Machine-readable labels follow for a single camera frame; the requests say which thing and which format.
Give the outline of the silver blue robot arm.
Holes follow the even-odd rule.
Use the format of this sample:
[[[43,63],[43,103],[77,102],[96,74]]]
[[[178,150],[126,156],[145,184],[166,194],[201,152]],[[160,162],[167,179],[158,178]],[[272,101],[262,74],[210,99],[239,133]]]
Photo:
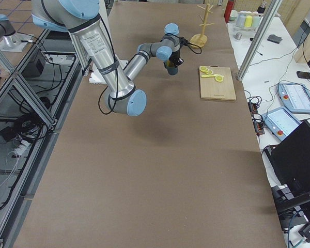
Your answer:
[[[107,27],[100,27],[104,21],[99,10],[99,1],[32,1],[35,25],[77,36],[107,84],[102,96],[109,113],[138,116],[146,107],[147,97],[133,80],[152,57],[163,61],[170,75],[177,74],[177,67],[183,63],[179,27],[167,24],[161,41],[141,44],[123,68]]]
[[[9,37],[16,33],[15,28],[12,26],[8,17],[4,14],[0,14],[0,39],[3,37]]]

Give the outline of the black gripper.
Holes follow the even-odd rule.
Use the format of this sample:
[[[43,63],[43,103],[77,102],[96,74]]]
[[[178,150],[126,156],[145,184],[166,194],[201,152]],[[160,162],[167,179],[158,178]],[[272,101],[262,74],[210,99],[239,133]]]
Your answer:
[[[170,57],[170,62],[173,63],[174,65],[182,64],[182,58],[180,57],[180,50],[172,52],[171,57]]]

